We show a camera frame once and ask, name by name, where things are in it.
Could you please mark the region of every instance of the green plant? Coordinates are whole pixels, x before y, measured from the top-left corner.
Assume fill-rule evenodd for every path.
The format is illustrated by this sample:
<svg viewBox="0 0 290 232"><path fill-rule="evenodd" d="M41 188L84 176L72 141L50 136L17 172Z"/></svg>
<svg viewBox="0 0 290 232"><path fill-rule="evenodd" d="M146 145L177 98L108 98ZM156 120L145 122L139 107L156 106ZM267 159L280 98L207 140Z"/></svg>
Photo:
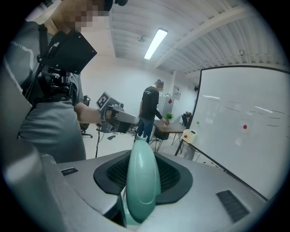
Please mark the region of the green plant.
<svg viewBox="0 0 290 232"><path fill-rule="evenodd" d="M167 113L165 116L165 119L167 119L167 120L173 119L173 114Z"/></svg>

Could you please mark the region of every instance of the whiteboard frame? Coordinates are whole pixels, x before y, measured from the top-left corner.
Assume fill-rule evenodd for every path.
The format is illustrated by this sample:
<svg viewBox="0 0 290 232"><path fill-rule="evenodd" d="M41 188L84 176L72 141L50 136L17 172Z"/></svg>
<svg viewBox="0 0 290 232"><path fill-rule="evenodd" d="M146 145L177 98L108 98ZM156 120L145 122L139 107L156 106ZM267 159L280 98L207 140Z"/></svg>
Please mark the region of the whiteboard frame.
<svg viewBox="0 0 290 232"><path fill-rule="evenodd" d="M269 70L274 70L274 71L278 71L278 72L282 72L282 73L287 73L290 75L290 72L285 71L285 70L281 70L281 69L277 69L277 68L270 68L270 67L264 67L264 66L255 66L255 65L226 65L226 66L219 66L219 67L212 67L212 68L204 68L200 70L200 77L199 77L199 87L198 87L198 95L196 98L196 102L194 105L194 110L192 113L192 116L190 117L188 124L186 126L186 129L189 129L194 117L194 113L195 113L195 109L198 103L198 97L199 97L199 90L200 90L200 86L201 86L201 78L202 78L202 73L205 70L210 70L210 69L216 69L216 68L262 68L262 69L269 69ZM183 144L184 140L181 140L178 149L176 150L175 156L177 156L177 154L179 153L179 150L181 149L181 146ZM214 159L212 159L210 156L208 156L207 154L205 154L204 152L202 152L200 149L198 149L197 147L193 146L192 144L189 145L190 147L193 147L195 150L197 150L198 152L200 152L201 154L203 154L205 157L207 157L208 159L210 159L212 162L214 162L215 164L217 164L219 167L221 167L226 173L228 173L230 176L232 176L233 178L237 179L238 181L242 182L244 185L246 185L247 187L249 187L253 192L255 192L256 194L258 194L261 198L263 198L264 200L268 201L268 199L263 196L260 192L258 192L257 190L255 190L252 186L250 186L249 184L247 184L245 181L243 181L242 179L240 179L238 176L236 176L234 173L232 173L231 171L229 171L227 168L223 167L221 164L219 164L217 161L215 161Z"/></svg>

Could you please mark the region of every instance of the poster on wall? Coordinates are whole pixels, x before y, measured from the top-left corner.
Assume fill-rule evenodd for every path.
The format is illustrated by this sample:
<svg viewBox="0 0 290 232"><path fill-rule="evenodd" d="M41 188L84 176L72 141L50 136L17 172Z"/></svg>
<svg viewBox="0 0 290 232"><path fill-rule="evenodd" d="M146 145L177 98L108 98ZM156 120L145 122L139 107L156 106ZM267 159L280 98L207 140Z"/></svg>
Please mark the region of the poster on wall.
<svg viewBox="0 0 290 232"><path fill-rule="evenodd" d="M176 100L179 100L180 96L181 96L181 89L178 86L174 85L173 98Z"/></svg>

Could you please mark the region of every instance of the white floor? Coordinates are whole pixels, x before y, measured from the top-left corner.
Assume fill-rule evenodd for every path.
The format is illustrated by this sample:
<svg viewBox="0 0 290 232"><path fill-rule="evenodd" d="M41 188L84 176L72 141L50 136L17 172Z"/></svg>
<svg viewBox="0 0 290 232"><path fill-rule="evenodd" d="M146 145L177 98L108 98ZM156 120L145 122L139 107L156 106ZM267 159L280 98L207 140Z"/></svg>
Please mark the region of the white floor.
<svg viewBox="0 0 290 232"><path fill-rule="evenodd" d="M85 149L86 149L86 154L87 154L87 159L92 159L95 158L96 156L96 145L97 145L97 139L98 139L98 132L96 131L97 126L94 124L91 124L89 128L87 129L86 133L91 134L93 138L90 138L90 136L83 136L83 141L85 144ZM107 138L110 136L115 135L116 137L113 138L112 140L108 140ZM179 141L177 140L173 145L172 141L174 138L174 134L170 134L168 140L164 140L159 152L160 153L166 153L169 155L174 155L178 145ZM98 148L98 157L104 156L104 155L109 155L112 153L116 153L119 151L123 150L130 150L132 149L134 142L134 136L132 136L131 133L126 133L126 134L120 134L120 133L108 133L104 134L103 139L99 143L99 148ZM151 145L152 150L155 150L155 142L153 142ZM184 149L182 153L178 153L179 157L184 157L184 154L186 152L186 147L188 145L184 145ZM197 161L199 163L204 163L208 164L210 166L217 167L211 160L209 160L207 157L205 157L203 154L200 153L195 153L195 156L193 158L193 161Z"/></svg>

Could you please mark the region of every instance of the hair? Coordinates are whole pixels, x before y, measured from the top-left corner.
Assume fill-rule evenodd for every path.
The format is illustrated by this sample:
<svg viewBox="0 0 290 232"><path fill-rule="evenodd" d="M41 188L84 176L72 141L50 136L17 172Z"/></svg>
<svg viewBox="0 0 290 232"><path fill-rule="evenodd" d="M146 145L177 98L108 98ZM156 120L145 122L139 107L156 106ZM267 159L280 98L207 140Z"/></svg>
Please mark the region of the hair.
<svg viewBox="0 0 290 232"><path fill-rule="evenodd" d="M163 88L164 82L158 79L154 84L157 88Z"/></svg>

